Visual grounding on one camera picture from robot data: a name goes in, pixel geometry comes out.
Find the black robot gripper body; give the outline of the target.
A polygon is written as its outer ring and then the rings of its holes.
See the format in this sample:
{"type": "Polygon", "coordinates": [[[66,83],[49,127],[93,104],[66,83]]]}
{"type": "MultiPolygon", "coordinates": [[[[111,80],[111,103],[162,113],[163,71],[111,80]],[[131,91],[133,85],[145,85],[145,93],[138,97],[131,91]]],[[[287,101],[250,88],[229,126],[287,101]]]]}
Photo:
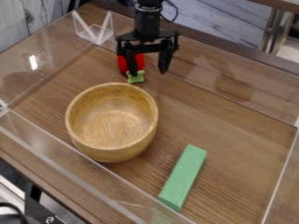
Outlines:
{"type": "Polygon", "coordinates": [[[117,36],[117,54],[175,53],[179,49],[178,31],[161,30],[154,38],[142,38],[134,32],[117,36]]]}

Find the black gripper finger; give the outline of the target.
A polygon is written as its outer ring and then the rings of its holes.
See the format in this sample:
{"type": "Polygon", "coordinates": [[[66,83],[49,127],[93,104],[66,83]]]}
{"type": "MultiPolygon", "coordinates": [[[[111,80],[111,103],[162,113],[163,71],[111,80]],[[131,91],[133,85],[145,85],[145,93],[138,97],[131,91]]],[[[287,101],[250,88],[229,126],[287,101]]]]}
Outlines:
{"type": "Polygon", "coordinates": [[[133,50],[126,50],[125,58],[126,58],[126,71],[133,76],[138,76],[137,53],[133,50]]]}
{"type": "Polygon", "coordinates": [[[174,57],[174,41],[170,38],[166,38],[161,42],[161,50],[159,50],[158,68],[161,74],[165,74],[169,71],[173,57],[174,57]]]}

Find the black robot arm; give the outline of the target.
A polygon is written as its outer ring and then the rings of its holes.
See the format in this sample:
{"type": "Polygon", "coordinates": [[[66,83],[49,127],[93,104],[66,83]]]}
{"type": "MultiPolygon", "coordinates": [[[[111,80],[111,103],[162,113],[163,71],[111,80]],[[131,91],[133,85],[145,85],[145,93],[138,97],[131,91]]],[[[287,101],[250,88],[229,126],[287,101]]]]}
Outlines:
{"type": "Polygon", "coordinates": [[[126,75],[130,77],[137,77],[141,71],[138,55],[159,53],[158,68],[165,74],[179,50],[179,31],[161,28],[163,1],[169,0],[137,0],[135,29],[117,36],[117,55],[126,61],[126,75]]]}

